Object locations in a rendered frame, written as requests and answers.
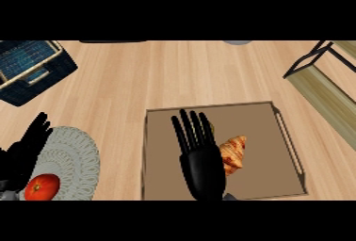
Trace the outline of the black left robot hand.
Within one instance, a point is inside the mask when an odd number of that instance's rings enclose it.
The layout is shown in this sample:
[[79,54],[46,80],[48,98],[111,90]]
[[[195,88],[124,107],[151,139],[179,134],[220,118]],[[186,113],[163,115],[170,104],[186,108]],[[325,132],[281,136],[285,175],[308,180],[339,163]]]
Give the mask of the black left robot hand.
[[18,192],[25,188],[52,132],[48,114],[40,112],[21,140],[6,151],[0,148],[0,192]]

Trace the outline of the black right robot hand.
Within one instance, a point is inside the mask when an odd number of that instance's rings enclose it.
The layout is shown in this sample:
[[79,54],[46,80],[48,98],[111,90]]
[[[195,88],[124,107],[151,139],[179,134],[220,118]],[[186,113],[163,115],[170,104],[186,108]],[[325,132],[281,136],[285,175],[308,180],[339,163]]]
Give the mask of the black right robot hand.
[[220,201],[226,191],[226,171],[207,116],[179,111],[172,117],[181,147],[181,169],[197,201]]

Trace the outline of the brown rectangular tray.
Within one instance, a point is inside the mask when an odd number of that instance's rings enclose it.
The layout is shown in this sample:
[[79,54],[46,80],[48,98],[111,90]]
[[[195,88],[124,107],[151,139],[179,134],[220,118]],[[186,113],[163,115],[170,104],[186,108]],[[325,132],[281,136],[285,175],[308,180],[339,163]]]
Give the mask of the brown rectangular tray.
[[[240,200],[305,195],[305,172],[278,108],[271,102],[194,106],[215,126],[219,144],[247,138],[243,168],[226,177],[226,193]],[[172,117],[176,108],[147,112],[142,199],[188,201],[192,195],[181,170],[181,148]]]

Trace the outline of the wooden tiered shelf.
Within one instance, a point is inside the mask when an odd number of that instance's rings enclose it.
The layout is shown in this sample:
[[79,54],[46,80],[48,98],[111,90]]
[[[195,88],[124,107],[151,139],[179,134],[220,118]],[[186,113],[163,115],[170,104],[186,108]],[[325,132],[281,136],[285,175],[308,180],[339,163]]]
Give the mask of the wooden tiered shelf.
[[282,78],[294,85],[302,96],[356,151],[356,102],[315,65],[330,53],[356,73],[356,66],[334,50],[337,45],[356,59],[356,40],[333,40],[322,46],[321,40],[311,52],[299,58]]

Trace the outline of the golden croissant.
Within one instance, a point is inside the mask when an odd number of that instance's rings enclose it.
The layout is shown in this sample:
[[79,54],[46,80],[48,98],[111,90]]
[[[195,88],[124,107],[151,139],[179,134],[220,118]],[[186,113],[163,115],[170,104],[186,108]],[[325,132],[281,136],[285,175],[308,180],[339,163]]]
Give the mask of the golden croissant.
[[226,176],[229,176],[243,167],[246,144],[247,137],[237,136],[220,145]]

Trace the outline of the grey woven round placemat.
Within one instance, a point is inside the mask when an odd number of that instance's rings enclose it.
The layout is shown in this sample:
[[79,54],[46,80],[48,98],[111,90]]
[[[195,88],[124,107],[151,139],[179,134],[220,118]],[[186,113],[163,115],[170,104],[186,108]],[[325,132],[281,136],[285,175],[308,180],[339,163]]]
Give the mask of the grey woven round placemat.
[[36,162],[31,178],[59,176],[55,201],[90,201],[99,183],[101,155],[90,135],[76,127],[55,127]]

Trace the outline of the red tomato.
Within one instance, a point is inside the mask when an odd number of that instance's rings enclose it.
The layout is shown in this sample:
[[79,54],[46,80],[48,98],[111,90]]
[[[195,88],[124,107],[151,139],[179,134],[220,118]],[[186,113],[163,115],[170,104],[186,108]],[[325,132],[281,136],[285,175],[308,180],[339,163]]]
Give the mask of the red tomato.
[[40,174],[25,187],[27,201],[51,201],[59,192],[59,176],[52,173]]

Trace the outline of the dark blue wicker basket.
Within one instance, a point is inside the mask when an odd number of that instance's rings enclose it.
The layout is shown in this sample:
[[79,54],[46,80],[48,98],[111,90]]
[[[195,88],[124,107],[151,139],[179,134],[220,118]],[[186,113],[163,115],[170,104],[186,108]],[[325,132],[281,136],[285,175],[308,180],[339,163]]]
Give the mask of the dark blue wicker basket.
[[0,40],[0,100],[22,106],[77,69],[56,40]]

